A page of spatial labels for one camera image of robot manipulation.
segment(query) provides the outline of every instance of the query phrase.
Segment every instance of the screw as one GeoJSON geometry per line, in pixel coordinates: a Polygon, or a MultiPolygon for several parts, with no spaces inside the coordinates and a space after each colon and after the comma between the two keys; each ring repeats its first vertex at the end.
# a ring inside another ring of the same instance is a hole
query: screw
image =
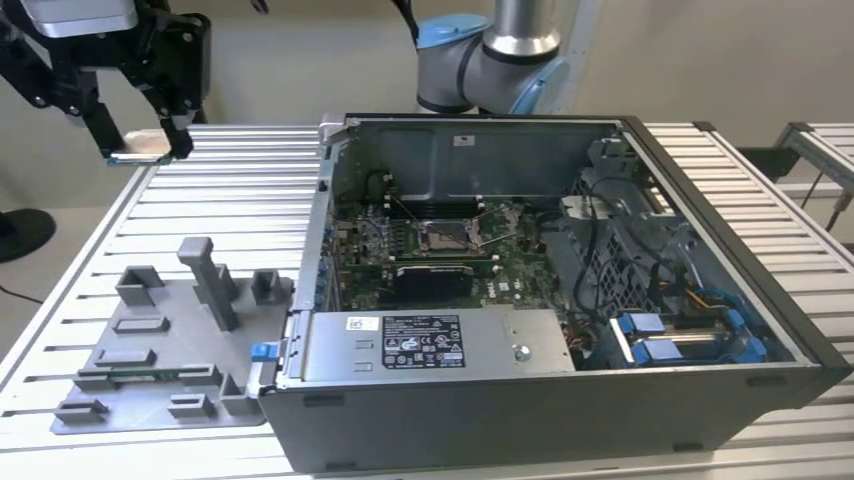
{"type": "Polygon", "coordinates": [[[513,356],[518,362],[527,362],[531,359],[531,349],[527,345],[514,345],[513,356]]]}

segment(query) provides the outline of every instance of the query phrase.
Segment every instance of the aluminum extrusion table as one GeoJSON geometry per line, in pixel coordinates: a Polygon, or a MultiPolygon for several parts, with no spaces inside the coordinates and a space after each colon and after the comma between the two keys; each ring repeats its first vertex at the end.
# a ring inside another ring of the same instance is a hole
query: aluminum extrusion table
{"type": "MultiPolygon", "coordinates": [[[[717,132],[649,124],[669,153],[783,288],[854,362],[854,259],[717,132]]],[[[127,265],[190,278],[175,258],[187,235],[212,237],[236,277],[296,277],[319,157],[314,127],[202,126],[191,157],[140,169],[0,364],[0,476],[272,478],[292,472],[267,425],[58,436],[54,407],[118,304],[127,265]]],[[[769,413],[711,453],[436,472],[384,479],[850,478],[854,379],[809,407],[769,413]]]]}

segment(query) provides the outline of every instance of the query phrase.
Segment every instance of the motherboard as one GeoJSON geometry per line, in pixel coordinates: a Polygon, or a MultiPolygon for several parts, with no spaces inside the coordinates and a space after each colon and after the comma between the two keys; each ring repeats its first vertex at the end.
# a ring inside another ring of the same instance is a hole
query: motherboard
{"type": "Polygon", "coordinates": [[[338,210],[342,307],[569,310],[537,222],[555,212],[522,201],[432,205],[390,197],[338,210]]]}

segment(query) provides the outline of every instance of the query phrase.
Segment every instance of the power supply label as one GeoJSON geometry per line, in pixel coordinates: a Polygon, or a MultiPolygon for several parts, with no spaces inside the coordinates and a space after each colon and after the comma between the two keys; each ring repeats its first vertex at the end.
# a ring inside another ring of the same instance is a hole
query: power supply label
{"type": "Polygon", "coordinates": [[[465,367],[459,316],[383,317],[383,365],[390,369],[465,367]]]}

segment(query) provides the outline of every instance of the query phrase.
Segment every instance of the yellow wire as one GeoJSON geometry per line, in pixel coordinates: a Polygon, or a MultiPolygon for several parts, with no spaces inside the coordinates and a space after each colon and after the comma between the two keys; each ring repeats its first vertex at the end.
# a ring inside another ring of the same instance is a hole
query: yellow wire
{"type": "Polygon", "coordinates": [[[699,298],[697,296],[697,294],[689,290],[687,288],[685,289],[685,293],[689,294],[689,296],[694,299],[694,301],[703,307],[703,308],[711,308],[711,306],[703,301],[702,298],[699,298]]]}

